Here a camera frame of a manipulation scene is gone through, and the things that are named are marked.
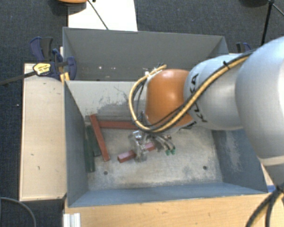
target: green block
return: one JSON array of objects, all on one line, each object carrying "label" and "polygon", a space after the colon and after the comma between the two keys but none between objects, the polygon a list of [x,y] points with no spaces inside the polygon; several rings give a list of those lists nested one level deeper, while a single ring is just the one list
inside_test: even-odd
[{"label": "green block", "polygon": [[92,172],[92,169],[90,167],[90,153],[88,150],[88,142],[86,139],[84,140],[84,159],[86,172]]},{"label": "green block", "polygon": [[98,157],[101,155],[101,151],[98,145],[98,142],[96,141],[95,133],[91,125],[88,125],[86,127],[86,132],[87,132],[87,137],[88,137],[88,142],[91,145],[93,149],[93,153],[95,157]]}]

